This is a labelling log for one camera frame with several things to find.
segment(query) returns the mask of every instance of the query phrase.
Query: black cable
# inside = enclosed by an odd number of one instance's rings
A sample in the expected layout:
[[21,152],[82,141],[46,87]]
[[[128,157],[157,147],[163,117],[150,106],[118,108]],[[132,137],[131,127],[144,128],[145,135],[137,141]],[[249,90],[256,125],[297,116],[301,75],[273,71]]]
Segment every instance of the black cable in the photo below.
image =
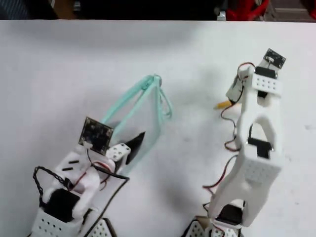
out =
[[94,224],[91,226],[91,228],[88,230],[88,232],[84,235],[84,237],[88,237],[90,232],[93,230],[96,224],[100,221],[100,219],[103,217],[104,212],[108,209],[109,205],[111,204],[112,200],[116,196],[116,194],[120,191],[121,188],[129,181],[129,179],[125,179],[125,181],[116,189],[116,191],[112,194],[111,198],[109,199],[107,205],[104,207],[103,211],[101,212],[100,216],[98,219],[94,222]]
[[203,207],[203,209],[207,212],[207,214],[208,214],[208,210],[206,209],[206,206],[207,206],[208,204],[210,204],[210,202],[207,202],[207,203],[202,204],[202,207]]
[[39,180],[37,178],[37,173],[40,169],[47,172],[51,176],[53,176],[55,179],[57,179],[59,181],[59,183],[61,183],[63,186],[65,186],[68,190],[72,187],[72,183],[70,182],[69,179],[67,179],[67,178],[63,179],[58,174],[54,173],[53,171],[51,171],[43,166],[35,167],[34,173],[33,173],[33,179],[34,179],[36,186],[38,188],[38,191],[39,191],[39,206],[45,206],[45,203],[43,202],[43,188],[40,186]]
[[93,228],[95,227],[96,224],[98,224],[98,222],[100,221],[100,219],[103,217],[103,214],[105,213],[105,211],[108,209],[109,205],[111,204],[112,200],[114,199],[114,197],[116,196],[116,194],[118,194],[118,192],[121,190],[121,188],[123,188],[123,186],[129,181],[129,177],[126,177],[126,176],[123,176],[123,175],[119,175],[119,174],[115,174],[115,173],[112,173],[106,169],[103,169],[101,167],[98,167],[96,165],[94,165],[92,163],[92,160],[89,156],[89,149],[86,149],[86,153],[87,153],[87,156],[88,156],[88,159],[91,163],[91,166],[94,167],[96,170],[100,171],[100,172],[103,172],[103,173],[106,173],[108,175],[111,175],[113,177],[116,177],[116,178],[119,178],[119,179],[123,179],[124,182],[121,183],[121,185],[115,190],[115,192],[112,194],[112,196],[110,197],[108,203],[106,204],[106,206],[104,207],[103,211],[101,212],[100,216],[98,217],[98,219],[94,222],[94,224],[91,226],[91,228],[88,230],[88,232],[84,235],[84,237],[88,237],[90,232],[93,230]]
[[110,172],[110,171],[108,171],[108,170],[106,170],[106,169],[104,169],[104,168],[102,168],[102,167],[99,167],[99,166],[93,164],[93,163],[92,163],[92,160],[91,160],[91,158],[90,158],[90,155],[89,155],[89,149],[86,149],[86,153],[87,153],[88,159],[89,159],[89,161],[90,161],[90,163],[91,163],[91,166],[94,167],[96,170],[98,170],[98,171],[100,171],[100,172],[102,172],[102,173],[106,173],[106,174],[108,174],[108,175],[111,175],[111,176],[113,176],[113,177],[119,178],[119,179],[129,180],[129,177],[112,173],[112,172]]

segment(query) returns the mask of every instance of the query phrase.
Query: white table surface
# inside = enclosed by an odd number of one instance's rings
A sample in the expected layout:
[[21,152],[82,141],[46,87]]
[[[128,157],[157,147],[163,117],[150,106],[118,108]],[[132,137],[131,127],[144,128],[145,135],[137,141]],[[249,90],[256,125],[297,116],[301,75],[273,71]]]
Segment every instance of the white table surface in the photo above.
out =
[[[237,66],[268,48],[279,78],[285,166],[247,237],[315,232],[316,24],[260,22],[1,21],[0,236],[23,237],[38,207],[36,165],[53,168],[86,115],[100,119],[144,75],[157,73],[174,119],[131,172],[107,216],[119,237],[178,237],[231,154],[232,125],[213,106]],[[229,112],[238,118],[239,108]]]

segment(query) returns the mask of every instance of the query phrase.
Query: yellow pencil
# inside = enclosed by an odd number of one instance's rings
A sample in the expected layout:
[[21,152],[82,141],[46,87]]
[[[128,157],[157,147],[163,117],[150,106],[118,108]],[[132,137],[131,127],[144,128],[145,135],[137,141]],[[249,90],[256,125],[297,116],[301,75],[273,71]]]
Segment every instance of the yellow pencil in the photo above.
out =
[[214,109],[215,109],[215,110],[217,110],[217,109],[223,109],[223,108],[226,108],[226,107],[229,106],[229,105],[232,105],[232,104],[231,104],[231,102],[230,102],[229,100],[227,100],[227,101],[224,101],[224,102],[222,102],[222,103],[217,104],[217,105],[214,107]]

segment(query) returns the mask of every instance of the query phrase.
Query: red wire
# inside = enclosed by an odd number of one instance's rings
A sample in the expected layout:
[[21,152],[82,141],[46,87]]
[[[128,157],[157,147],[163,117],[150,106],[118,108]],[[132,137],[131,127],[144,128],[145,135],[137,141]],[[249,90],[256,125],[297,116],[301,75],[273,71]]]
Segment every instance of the red wire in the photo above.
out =
[[219,178],[219,180],[215,183],[215,184],[212,184],[212,185],[204,185],[202,186],[202,188],[204,189],[207,189],[208,191],[210,191],[212,194],[214,194],[210,189],[212,188],[215,188],[217,185],[219,185],[219,183],[223,180],[223,178],[225,177],[225,174],[226,174],[226,170],[227,170],[227,167],[229,165],[229,163],[232,161],[233,158],[237,157],[238,155],[234,155],[232,156],[226,163],[225,165],[225,168],[224,168],[224,171],[222,173],[222,176]]
[[240,77],[239,77],[239,69],[240,69],[242,66],[247,65],[247,64],[250,64],[251,66],[253,66],[254,68],[256,68],[256,66],[255,66],[253,63],[251,63],[251,62],[245,62],[245,63],[240,64],[239,67],[237,68],[237,76],[238,76],[238,79],[239,79],[239,80],[241,80]]
[[83,173],[82,174],[82,176],[80,176],[79,178],[78,178],[78,180],[75,182],[75,184],[74,184],[74,186],[73,186],[73,188],[71,189],[71,190],[73,190],[77,185],[78,185],[78,183],[80,182],[80,180],[86,175],[87,173],[85,172],[85,173]]
[[[247,65],[247,64],[250,64],[250,65],[253,66],[254,68],[256,67],[256,66],[255,66],[253,63],[251,63],[251,62],[245,62],[245,63],[240,64],[240,65],[238,66],[238,69],[237,69],[237,77],[238,77],[239,80],[241,80],[240,77],[239,77],[239,70],[240,70],[240,68],[241,68],[242,66]],[[238,151],[240,151],[239,148],[231,148],[231,147],[228,146],[228,144],[232,143],[232,142],[236,139],[236,136],[235,136],[236,123],[235,123],[235,121],[234,121],[233,119],[224,117],[223,114],[224,114],[224,112],[225,112],[226,110],[230,109],[230,108],[233,107],[235,104],[237,104],[237,102],[241,99],[242,93],[243,93],[243,88],[242,88],[242,91],[241,91],[240,96],[239,96],[239,98],[237,99],[237,101],[236,101],[234,104],[231,104],[231,105],[229,105],[228,107],[226,107],[225,109],[223,109],[222,112],[221,112],[221,118],[224,119],[224,120],[231,121],[231,122],[233,123],[233,125],[234,125],[233,139],[224,143],[225,149],[228,150],[228,151],[230,151],[230,152],[238,152]]]
[[[95,164],[95,163],[98,164],[98,165],[100,165],[100,166],[102,166],[103,168],[106,168],[108,171],[112,172],[112,171],[111,171],[111,168],[110,168],[107,164],[102,163],[102,162],[99,162],[99,161],[95,161],[93,164]],[[107,176],[104,180],[101,181],[100,184],[105,183],[104,187],[103,187],[101,190],[105,189],[106,183],[107,183],[106,181],[107,181],[108,178],[109,178],[109,176]]]

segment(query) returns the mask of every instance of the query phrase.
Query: transparent plastic sheet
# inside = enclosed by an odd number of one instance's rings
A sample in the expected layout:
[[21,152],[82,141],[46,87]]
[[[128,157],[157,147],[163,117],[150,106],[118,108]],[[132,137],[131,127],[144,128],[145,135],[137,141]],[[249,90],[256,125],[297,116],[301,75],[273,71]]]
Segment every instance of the transparent plastic sheet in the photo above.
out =
[[114,128],[110,146],[145,132],[136,157],[122,170],[126,175],[160,136],[161,126],[172,117],[171,104],[160,87],[161,77],[146,76],[129,89],[107,112],[102,123]]

